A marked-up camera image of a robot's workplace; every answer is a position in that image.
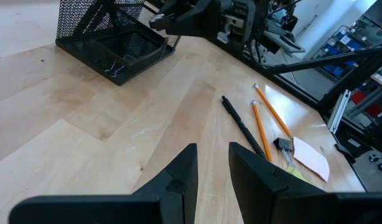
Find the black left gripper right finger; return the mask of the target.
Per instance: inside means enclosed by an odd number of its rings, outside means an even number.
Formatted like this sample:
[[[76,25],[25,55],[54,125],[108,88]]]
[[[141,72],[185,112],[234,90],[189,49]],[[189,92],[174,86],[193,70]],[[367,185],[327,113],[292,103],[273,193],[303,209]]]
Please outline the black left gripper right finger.
[[[325,192],[237,142],[228,153],[245,223],[382,223],[382,192]]]

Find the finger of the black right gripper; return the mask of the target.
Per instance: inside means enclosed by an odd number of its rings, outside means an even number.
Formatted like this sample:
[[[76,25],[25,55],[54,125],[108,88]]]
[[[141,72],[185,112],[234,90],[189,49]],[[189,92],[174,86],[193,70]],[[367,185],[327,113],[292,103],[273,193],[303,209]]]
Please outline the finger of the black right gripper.
[[[207,10],[206,0],[170,0],[160,9],[159,14],[201,13]]]
[[[207,1],[201,13],[159,14],[150,21],[150,28],[169,35],[214,37],[222,30],[222,9],[219,1]]]

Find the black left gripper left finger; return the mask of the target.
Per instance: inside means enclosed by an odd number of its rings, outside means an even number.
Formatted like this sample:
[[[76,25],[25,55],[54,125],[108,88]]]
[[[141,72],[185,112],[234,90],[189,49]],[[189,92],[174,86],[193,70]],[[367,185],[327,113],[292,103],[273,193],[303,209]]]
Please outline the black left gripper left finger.
[[[191,143],[132,194],[31,197],[11,209],[9,223],[193,223],[197,192],[197,145]]]

